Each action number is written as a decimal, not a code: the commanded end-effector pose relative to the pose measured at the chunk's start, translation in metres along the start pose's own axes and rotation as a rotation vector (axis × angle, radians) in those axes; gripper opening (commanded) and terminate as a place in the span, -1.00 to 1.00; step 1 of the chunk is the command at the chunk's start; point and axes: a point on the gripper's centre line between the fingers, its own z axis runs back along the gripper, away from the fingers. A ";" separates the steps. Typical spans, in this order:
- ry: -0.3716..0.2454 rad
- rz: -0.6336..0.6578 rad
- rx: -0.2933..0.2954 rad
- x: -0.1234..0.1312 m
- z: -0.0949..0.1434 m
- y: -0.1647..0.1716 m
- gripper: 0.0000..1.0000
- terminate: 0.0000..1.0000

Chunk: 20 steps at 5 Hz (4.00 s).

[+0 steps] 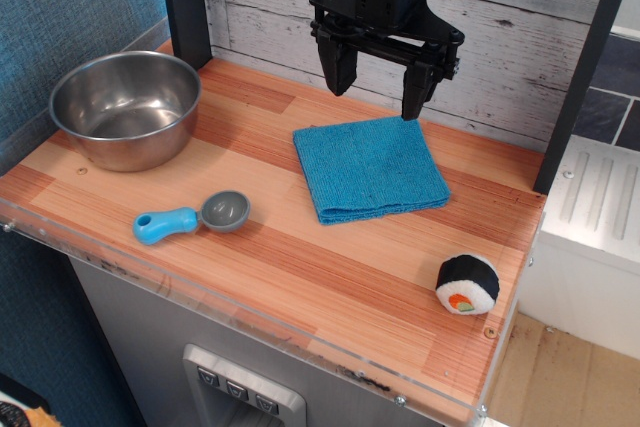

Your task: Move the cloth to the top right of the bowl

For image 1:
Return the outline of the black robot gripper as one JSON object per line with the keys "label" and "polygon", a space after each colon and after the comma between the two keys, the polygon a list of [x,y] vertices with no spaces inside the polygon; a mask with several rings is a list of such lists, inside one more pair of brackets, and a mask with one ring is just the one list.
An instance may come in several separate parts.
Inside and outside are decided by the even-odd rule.
{"label": "black robot gripper", "polygon": [[464,34],[436,16],[427,0],[309,0],[312,36],[328,89],[343,95],[357,78],[360,52],[406,66],[402,119],[415,120],[438,81],[458,69]]}

